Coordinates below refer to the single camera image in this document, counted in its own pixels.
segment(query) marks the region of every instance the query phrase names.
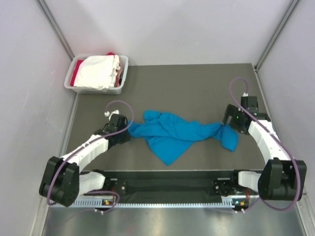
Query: clear plastic container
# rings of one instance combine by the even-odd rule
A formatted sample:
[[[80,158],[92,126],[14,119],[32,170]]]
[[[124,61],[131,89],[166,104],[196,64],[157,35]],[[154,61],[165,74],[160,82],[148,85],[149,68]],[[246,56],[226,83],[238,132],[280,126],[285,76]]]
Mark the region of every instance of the clear plastic container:
[[[125,80],[126,80],[126,76],[127,76],[127,70],[128,70],[128,57],[126,56],[122,56],[122,55],[118,55],[122,61],[123,61],[123,71],[122,71],[122,82],[118,87],[115,88],[105,88],[102,90],[97,90],[94,88],[84,88],[84,87],[74,87],[70,85],[71,79],[72,79],[72,75],[73,75],[73,71],[75,69],[75,65],[77,63],[78,60],[84,60],[89,56],[94,56],[94,55],[78,55],[76,56],[73,61],[70,64],[70,68],[67,72],[67,75],[65,77],[64,80],[64,87],[66,89],[72,89],[73,91],[77,92],[77,93],[104,93],[104,94],[121,94],[122,92],[122,88],[124,86]]]

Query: metal frame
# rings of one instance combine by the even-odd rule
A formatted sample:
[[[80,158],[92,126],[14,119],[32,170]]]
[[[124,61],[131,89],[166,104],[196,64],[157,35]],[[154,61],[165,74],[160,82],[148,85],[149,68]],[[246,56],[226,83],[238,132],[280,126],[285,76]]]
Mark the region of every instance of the metal frame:
[[[62,33],[60,27],[58,26],[58,24],[57,24],[57,22],[53,16],[53,14],[51,13],[49,7],[47,6],[47,3],[45,2],[45,0],[35,0],[35,1],[37,2],[38,6],[42,10],[47,21],[51,25],[52,30],[55,32],[58,40],[62,44],[68,57],[72,60],[74,58],[74,53],[71,50],[64,34]],[[277,41],[279,35],[283,31],[285,25],[287,24],[288,20],[290,19],[293,11],[296,9],[299,2],[300,2],[300,0],[293,0],[291,2],[286,13],[284,14],[283,18],[281,19],[279,25],[277,26],[273,36],[271,37],[271,39],[268,42],[266,48],[264,49],[262,55],[260,56],[257,65],[253,66],[253,69],[254,69],[254,72],[256,74],[256,78],[257,78],[257,81],[258,81],[258,84],[260,87],[260,91],[261,91],[264,103],[266,105],[266,108],[267,108],[267,112],[268,112],[271,119],[273,117],[272,117],[272,112],[271,112],[270,106],[269,106],[270,102],[268,101],[268,98],[265,94],[265,90],[264,90],[263,84],[261,82],[261,77],[259,74],[259,69],[261,68],[261,66],[264,63],[265,59],[267,58],[268,54],[272,50],[275,42]],[[60,156],[62,156],[66,153],[66,147],[67,147],[68,140],[70,137],[73,119],[74,119],[74,115],[75,115],[77,104],[78,104],[78,98],[79,98],[79,94],[76,94],[74,99],[73,99],[72,108],[71,108],[71,111],[69,113],[67,126],[66,126],[64,136],[63,136],[63,142],[62,142],[62,147],[60,150]],[[276,124],[275,124],[274,130],[276,130],[279,137],[281,138],[281,133],[278,131]],[[298,212],[300,214],[301,222],[305,228],[306,234],[308,236],[315,236],[315,214],[314,214],[313,208],[310,204],[310,201],[309,201],[309,198],[308,198],[306,191],[304,192],[301,201],[299,201],[297,203],[297,208],[298,208]],[[42,231],[44,228],[44,223],[46,220],[47,212],[48,212],[48,206],[46,204],[46,200],[41,197],[41,198],[39,198],[37,213],[36,213],[36,216],[34,218],[33,225],[32,225],[32,229],[31,229],[31,233],[30,233],[31,236],[42,235]]]

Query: red cloth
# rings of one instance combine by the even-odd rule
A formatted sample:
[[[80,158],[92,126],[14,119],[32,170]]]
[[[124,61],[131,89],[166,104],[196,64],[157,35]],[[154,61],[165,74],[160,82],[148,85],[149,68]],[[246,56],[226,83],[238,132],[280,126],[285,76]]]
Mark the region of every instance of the red cloth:
[[[108,53],[107,56],[114,56],[115,54],[114,53]],[[71,82],[70,82],[70,86],[74,86],[74,81],[75,81],[75,78],[78,74],[78,70],[79,70],[79,67],[81,65],[81,63],[83,62],[84,60],[78,60],[76,65],[75,65],[75,68],[74,68],[74,71],[73,71],[73,74],[72,74],[72,78],[71,78]],[[115,81],[115,85],[114,87],[118,87],[119,86],[119,78],[118,76],[116,77],[116,81]]]

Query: blue cloth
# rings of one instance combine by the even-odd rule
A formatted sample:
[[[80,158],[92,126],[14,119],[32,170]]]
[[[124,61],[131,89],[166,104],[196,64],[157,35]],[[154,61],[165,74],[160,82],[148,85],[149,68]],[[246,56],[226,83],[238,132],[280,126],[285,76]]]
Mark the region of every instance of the blue cloth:
[[[165,112],[146,111],[145,123],[133,123],[129,133],[134,138],[144,138],[152,152],[167,166],[180,157],[194,142],[213,137],[222,146],[234,151],[238,134],[229,126],[218,123],[200,124]]]

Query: pile of clothes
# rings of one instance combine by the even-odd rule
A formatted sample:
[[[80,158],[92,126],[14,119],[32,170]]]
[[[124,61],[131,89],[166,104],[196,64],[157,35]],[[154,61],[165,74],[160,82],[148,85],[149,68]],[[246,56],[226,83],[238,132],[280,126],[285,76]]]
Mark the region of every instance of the pile of clothes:
[[[97,90],[119,87],[122,82],[122,59],[114,53],[78,60],[70,85]]]

